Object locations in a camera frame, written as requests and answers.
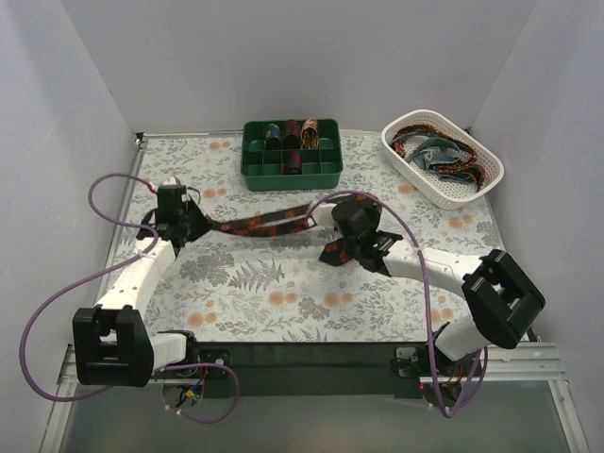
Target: floral pattern mat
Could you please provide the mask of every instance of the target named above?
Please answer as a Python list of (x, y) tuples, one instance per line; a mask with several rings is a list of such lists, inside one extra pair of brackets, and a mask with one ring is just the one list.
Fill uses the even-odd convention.
[[(440, 210), (382, 157), (380, 147), (376, 135), (342, 136), (339, 190), (378, 196), (407, 220), (422, 246), (477, 255), (502, 246), (484, 197), (459, 210)], [(201, 210), (216, 220), (297, 206), (329, 192), (251, 193), (240, 160), (241, 136), (151, 139), (140, 176), (155, 183), (177, 176), (201, 192)], [(126, 219), (138, 223), (154, 207), (155, 199), (137, 185)], [(402, 233), (388, 213), (380, 228)], [(134, 234), (121, 232), (115, 262), (131, 256)], [(212, 231), (181, 251), (144, 321), (152, 333), (188, 329), (199, 341), (424, 341), (421, 284), (371, 274), (354, 261), (337, 268), (319, 262), (336, 237), (319, 228), (267, 239)], [(467, 313), (453, 294), (433, 290), (432, 297), (434, 328)]]

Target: white wall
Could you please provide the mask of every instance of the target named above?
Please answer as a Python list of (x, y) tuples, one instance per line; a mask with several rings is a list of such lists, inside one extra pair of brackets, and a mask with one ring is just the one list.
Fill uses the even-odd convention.
[(604, 2), (538, 2), (472, 130), (506, 177), (504, 242), (544, 292), (592, 451), (604, 451)]
[(535, 0), (62, 0), (133, 130), (469, 126)]
[[(59, 288), (102, 267), (112, 231), (88, 208), (96, 176), (127, 170), (134, 137), (59, 0), (0, 2), (0, 450), (37, 451), (51, 403), (29, 390), (17, 349), (26, 320)], [(117, 212), (123, 184), (99, 191)], [(95, 285), (42, 315), (29, 342), (50, 392), (76, 307)]]

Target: white basket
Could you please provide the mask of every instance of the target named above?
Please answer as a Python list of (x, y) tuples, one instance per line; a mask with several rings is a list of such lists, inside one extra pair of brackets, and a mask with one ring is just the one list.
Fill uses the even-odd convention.
[[(476, 186), (453, 181), (441, 181), (433, 173), (422, 170), (414, 162), (408, 163), (398, 156), (388, 143), (392, 141), (401, 127), (411, 125), (434, 126), (449, 137), (474, 148), (478, 155), (477, 164), (484, 167), (486, 172), (482, 189), (476, 192)], [(406, 141), (405, 149), (408, 153), (411, 153), (423, 140), (424, 138), (421, 137), (411, 138)], [(381, 141), (384, 145), (384, 156), (393, 167), (432, 203), (444, 210), (455, 210), (472, 200), (476, 200), (489, 192), (503, 177), (503, 164), (495, 154), (443, 115), (432, 110), (415, 110), (392, 121), (382, 130)]]

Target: purple cable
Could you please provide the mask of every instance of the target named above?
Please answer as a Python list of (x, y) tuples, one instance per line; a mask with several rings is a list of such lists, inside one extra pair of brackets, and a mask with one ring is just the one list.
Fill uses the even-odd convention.
[(467, 403), (469, 403), (472, 400), (472, 398), (474, 398), (474, 396), (476, 395), (476, 393), (482, 386), (482, 381), (484, 380), (484, 375), (487, 371), (487, 363), (488, 363), (488, 358), (489, 358), (487, 348), (485, 347), (483, 349), (484, 365), (482, 366), (482, 373), (480, 374), (480, 378), (478, 380), (476, 387), (473, 389), (472, 393), (466, 397), (466, 394), (467, 394), (467, 391), (469, 388), (469, 382), (474, 377), (474, 374), (476, 373), (476, 370), (478, 368), (478, 364), (480, 363), (480, 351), (477, 352), (477, 355), (474, 357), (474, 361), (472, 362), (472, 367), (470, 368), (468, 377), (466, 378), (465, 382), (463, 383), (463, 387), (461, 388), (461, 393), (457, 399), (457, 402), (453, 405), (453, 408), (451, 408), (448, 411), (445, 408), (445, 403), (443, 401), (443, 394), (441, 393), (441, 387), (440, 387), (440, 384), (438, 381), (438, 371), (436, 368), (434, 333), (432, 332), (432, 315), (430, 313), (430, 287), (429, 287), (429, 281), (428, 281), (428, 268), (426, 266), (426, 260), (424, 259), (424, 253), (420, 249), (419, 242), (417, 242), (417, 239), (415, 238), (415, 235), (413, 234), (413, 232), (411, 231), (409, 226), (392, 208), (385, 205), (377, 197), (371, 195), (370, 193), (365, 193), (365, 192), (360, 192), (360, 191), (337, 191), (337, 192), (333, 192), (333, 193), (330, 193), (329, 195), (324, 196), (319, 201), (317, 201), (312, 206), (310, 206), (310, 208), (306, 214), (305, 221), (308, 221), (308, 219), (310, 218), (310, 216), (312, 215), (314, 210), (316, 210), (323, 203), (326, 203), (328, 200), (330, 200), (331, 198), (334, 198), (336, 196), (346, 195), (346, 194), (366, 196), (367, 198), (378, 203), (385, 210), (390, 212), (392, 214), (392, 216), (396, 219), (396, 221), (405, 229), (405, 231), (407, 232), (407, 235), (409, 236), (409, 239), (411, 240), (411, 243), (417, 249), (417, 257), (419, 258), (419, 263), (422, 268), (422, 279), (424, 281), (424, 296), (426, 297), (426, 331), (428, 332), (428, 357), (429, 357), (429, 362), (430, 362), (430, 373), (432, 376), (432, 385), (434, 386), (434, 389), (435, 389), (434, 393), (436, 394), (436, 401), (438, 403), (438, 407), (439, 407), (441, 413), (446, 418), (452, 418), (458, 412), (459, 409), (461, 409), (463, 406), (465, 406)]
[(29, 387), (31, 387), (31, 390), (33, 390), (35, 393), (37, 393), (39, 396), (41, 396), (42, 398), (46, 398), (49, 399), (50, 401), (55, 401), (58, 403), (71, 403), (74, 401), (80, 401), (82, 399), (86, 399), (86, 398), (90, 398), (91, 396), (96, 396), (98, 394), (103, 393), (105, 390), (110, 389), (110, 387), (102, 387), (100, 389), (94, 390), (92, 392), (89, 392), (87, 394), (81, 394), (79, 396), (56, 396), (54, 394), (49, 394), (48, 392), (44, 391), (33, 379), (33, 377), (31, 376), (31, 373), (29, 373), (29, 368), (27, 367), (27, 359), (25, 358), (25, 347), (27, 345), (27, 337), (29, 336), (29, 332), (31, 331), (31, 328), (33, 327), (34, 323), (36, 322), (36, 320), (38, 319), (38, 317), (42, 314), (42, 312), (44, 310), (46, 310), (46, 308), (52, 304), (55, 300), (57, 300), (59, 297), (61, 297), (62, 295), (69, 293), (71, 290), (77, 288), (78, 286), (83, 285), (84, 283), (88, 283), (89, 281), (93, 281), (96, 278), (99, 278), (105, 274), (108, 274), (110, 272), (113, 271), (117, 271), (118, 269), (121, 269), (125, 266), (128, 266), (129, 264), (132, 264), (133, 262), (139, 260), (142, 256), (142, 254), (147, 254), (149, 252), (151, 252), (151, 250), (153, 249), (153, 247), (156, 246), (156, 244), (159, 241), (159, 235), (158, 232), (152, 228), (151, 226), (146, 226), (146, 225), (139, 225), (139, 224), (129, 224), (127, 222), (121, 222), (119, 220), (116, 219), (112, 219), (111, 217), (107, 216), (106, 214), (104, 214), (103, 212), (101, 212), (95, 205), (94, 202), (92, 200), (92, 194), (94, 193), (94, 189), (96, 188), (96, 186), (98, 186), (99, 183), (103, 182), (105, 179), (109, 179), (112, 177), (125, 177), (127, 179), (132, 179), (138, 182), (141, 182), (142, 184), (146, 185), (150, 190), (152, 190), (152, 186), (149, 182), (140, 179), (139, 177), (136, 176), (131, 176), (131, 175), (126, 175), (123, 173), (112, 173), (110, 175), (104, 175), (99, 177), (98, 179), (96, 179), (94, 181), (94, 183), (91, 185), (91, 187), (88, 190), (88, 203), (91, 205), (92, 210), (102, 219), (107, 220), (108, 222), (111, 222), (119, 227), (130, 227), (130, 228), (142, 228), (142, 229), (146, 229), (148, 231), (150, 231), (153, 234), (153, 241), (151, 242), (151, 244), (149, 244), (149, 246), (147, 248), (144, 249), (143, 252), (141, 252), (141, 254), (136, 255), (132, 258), (129, 258), (125, 261), (122, 261), (118, 264), (115, 264), (111, 267), (108, 267), (107, 269), (104, 269), (102, 271), (99, 271), (95, 274), (92, 274), (91, 276), (82, 278), (81, 280), (78, 280), (75, 283), (72, 283), (69, 286), (66, 286), (65, 288), (63, 288), (62, 290), (57, 291), (56, 293), (54, 293), (53, 295), (51, 295), (50, 297), (48, 297), (39, 307), (36, 311), (34, 311), (34, 314), (31, 315), (31, 318), (29, 318), (29, 321), (27, 321), (27, 324), (25, 324), (25, 328), (23, 330), (23, 334), (21, 335), (21, 341), (19, 342), (19, 364), (21, 365), (21, 371), (23, 372), (23, 376), (25, 378), (25, 380), (27, 381), (27, 384), (29, 385)]
[(190, 363), (187, 365), (171, 365), (171, 366), (166, 366), (164, 368), (164, 370), (178, 371), (178, 370), (188, 370), (189, 368), (218, 368), (220, 370), (223, 370), (223, 371), (226, 371), (227, 373), (229, 373), (231, 375), (231, 377), (233, 378), (233, 381), (235, 382), (235, 396), (233, 397), (233, 402), (231, 403), (229, 408), (226, 410), (226, 412), (217, 418), (200, 417), (199, 415), (195, 415), (190, 412), (185, 412), (174, 406), (170, 406), (169, 408), (174, 412), (179, 412), (182, 415), (184, 415), (185, 417), (189, 417), (196, 422), (204, 423), (206, 425), (213, 425), (214, 423), (222, 422), (233, 411), (235, 411), (235, 408), (237, 407), (237, 403), (239, 402), (239, 379), (237, 378), (237, 375), (235, 374), (235, 372), (233, 370), (231, 370), (227, 366), (220, 365), (218, 363)]

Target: purple wire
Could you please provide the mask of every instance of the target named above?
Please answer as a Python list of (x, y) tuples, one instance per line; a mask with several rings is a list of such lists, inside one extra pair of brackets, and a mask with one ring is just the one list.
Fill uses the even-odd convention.
[(407, 235), (409, 236), (409, 239), (411, 240), (411, 243), (417, 249), (417, 257), (419, 258), (419, 263), (422, 268), (422, 279), (424, 281), (424, 296), (426, 297), (426, 331), (428, 332), (428, 358), (429, 358), (429, 362), (430, 362), (430, 373), (432, 376), (432, 385), (434, 386), (434, 393), (436, 394), (436, 401), (438, 403), (438, 407), (439, 407), (441, 413), (446, 418), (452, 418), (458, 412), (459, 409), (461, 409), (463, 406), (465, 406), (465, 404), (470, 402), (472, 400), (472, 398), (474, 398), (474, 396), (476, 395), (476, 393), (482, 386), (482, 381), (484, 380), (484, 375), (487, 370), (487, 362), (488, 362), (488, 357), (489, 357), (487, 348), (485, 347), (483, 349), (484, 350), (484, 364), (482, 366), (482, 372), (480, 374), (480, 378), (478, 380), (476, 387), (473, 389), (472, 393), (466, 397), (466, 394), (467, 394), (467, 391), (469, 388), (469, 382), (474, 377), (474, 374), (476, 373), (476, 370), (478, 368), (478, 364), (480, 363), (480, 351), (477, 352), (476, 356), (474, 357), (474, 361), (472, 362), (472, 367), (470, 368), (468, 377), (466, 378), (465, 382), (463, 383), (463, 387), (461, 388), (461, 393), (457, 399), (457, 402), (453, 405), (453, 408), (451, 408), (449, 411), (447, 411), (445, 408), (445, 402), (443, 401), (443, 394), (441, 393), (441, 386), (438, 381), (438, 371), (436, 368), (436, 352), (435, 352), (435, 347), (434, 347), (434, 333), (432, 332), (432, 315), (430, 313), (431, 304), (430, 304), (430, 287), (429, 287), (429, 281), (428, 281), (428, 267), (426, 266), (426, 260), (424, 259), (424, 253), (420, 249), (419, 242), (417, 242), (417, 239), (415, 238), (415, 235), (413, 234), (413, 232), (411, 231), (409, 226), (392, 208), (385, 205), (377, 197), (371, 195), (370, 193), (365, 193), (365, 192), (360, 192), (360, 191), (337, 191), (337, 192), (333, 192), (333, 193), (330, 193), (330, 194), (324, 196), (319, 201), (317, 201), (312, 206), (310, 206), (310, 208), (306, 214), (305, 221), (308, 221), (308, 219), (311, 217), (314, 210), (316, 210), (323, 203), (326, 203), (328, 200), (330, 200), (331, 198), (334, 198), (336, 196), (346, 195), (346, 194), (366, 196), (367, 198), (378, 203), (385, 210), (390, 212), (392, 214), (392, 216), (396, 219), (396, 221), (405, 229), (405, 231), (407, 232)]
[(141, 252), (141, 254), (136, 255), (132, 258), (129, 258), (125, 261), (122, 261), (118, 264), (115, 264), (111, 267), (108, 267), (107, 269), (104, 269), (102, 271), (99, 271), (95, 274), (92, 274), (91, 276), (88, 277), (84, 277), (81, 280), (78, 280), (75, 283), (72, 283), (69, 286), (66, 286), (65, 288), (63, 288), (62, 290), (57, 291), (56, 293), (54, 293), (53, 295), (51, 295), (50, 297), (48, 297), (39, 307), (37, 310), (34, 311), (34, 313), (31, 315), (31, 318), (29, 318), (29, 321), (27, 321), (27, 324), (25, 324), (25, 328), (23, 330), (23, 334), (21, 335), (21, 341), (19, 342), (19, 364), (21, 365), (21, 371), (23, 372), (23, 376), (25, 378), (25, 380), (27, 381), (27, 384), (29, 385), (29, 387), (31, 387), (31, 390), (33, 390), (36, 394), (38, 394), (39, 396), (41, 396), (42, 398), (46, 398), (49, 399), (50, 401), (55, 401), (58, 403), (71, 403), (74, 401), (80, 401), (82, 399), (86, 399), (86, 398), (90, 398), (91, 396), (96, 396), (98, 394), (103, 393), (104, 391), (110, 389), (110, 387), (102, 387), (100, 389), (94, 390), (92, 392), (89, 392), (87, 394), (81, 394), (78, 396), (56, 396), (54, 394), (49, 394), (48, 392), (46, 392), (45, 390), (43, 390), (37, 383), (36, 381), (33, 379), (33, 377), (31, 376), (31, 373), (29, 373), (29, 368), (27, 366), (27, 359), (25, 358), (25, 347), (27, 345), (27, 337), (29, 336), (29, 332), (31, 331), (31, 328), (33, 327), (34, 323), (36, 322), (36, 320), (38, 319), (38, 317), (42, 314), (42, 312), (44, 310), (46, 310), (46, 308), (48, 308), (48, 306), (50, 304), (52, 304), (55, 300), (57, 300), (59, 297), (61, 297), (62, 295), (69, 293), (71, 290), (77, 288), (78, 286), (81, 286), (85, 283), (88, 283), (89, 281), (93, 281), (96, 278), (99, 278), (105, 274), (108, 274), (110, 272), (113, 271), (117, 271), (118, 269), (121, 269), (125, 266), (128, 266), (129, 264), (132, 264), (133, 262), (139, 260), (142, 256), (142, 254), (147, 254), (149, 252), (151, 252), (151, 250), (153, 249), (153, 247), (156, 246), (156, 244), (159, 241), (159, 235), (158, 232), (152, 228), (151, 226), (146, 226), (146, 225), (139, 225), (139, 224), (130, 224), (127, 222), (121, 222), (117, 219), (113, 219), (109, 216), (107, 216), (106, 214), (104, 214), (103, 212), (101, 212), (94, 204), (93, 200), (92, 200), (92, 194), (94, 193), (94, 189), (96, 188), (96, 186), (98, 186), (99, 183), (103, 182), (106, 179), (110, 179), (112, 177), (125, 177), (127, 179), (132, 179), (134, 181), (138, 181), (141, 182), (142, 184), (146, 185), (149, 189), (152, 189), (152, 186), (149, 182), (140, 179), (139, 177), (136, 176), (131, 176), (131, 175), (126, 175), (123, 173), (112, 173), (110, 175), (104, 175), (99, 177), (98, 179), (96, 179), (94, 181), (94, 183), (91, 185), (91, 187), (88, 190), (88, 203), (91, 205), (92, 210), (102, 219), (107, 220), (108, 222), (111, 222), (119, 227), (130, 227), (130, 228), (142, 228), (142, 229), (146, 229), (148, 231), (150, 231), (153, 234), (153, 241), (151, 242), (151, 244), (149, 244), (149, 246), (147, 248), (144, 249), (143, 252)]
[(190, 364), (186, 364), (186, 365), (171, 365), (171, 366), (166, 366), (164, 368), (164, 370), (178, 371), (178, 370), (188, 370), (190, 368), (218, 368), (219, 370), (223, 370), (223, 371), (226, 371), (227, 373), (229, 373), (231, 375), (231, 377), (233, 378), (233, 381), (235, 382), (235, 396), (233, 397), (233, 402), (228, 407), (226, 412), (217, 418), (200, 417), (199, 415), (195, 415), (194, 413), (183, 411), (180, 408), (177, 408), (175, 406), (170, 406), (170, 409), (174, 412), (179, 412), (182, 415), (184, 415), (185, 417), (189, 417), (196, 422), (204, 423), (206, 425), (213, 425), (214, 423), (222, 422), (233, 411), (235, 411), (235, 408), (237, 407), (237, 403), (239, 402), (239, 379), (237, 378), (237, 375), (235, 374), (235, 372), (233, 370), (231, 370), (227, 366), (224, 366), (224, 365), (221, 365), (218, 363), (190, 363)]

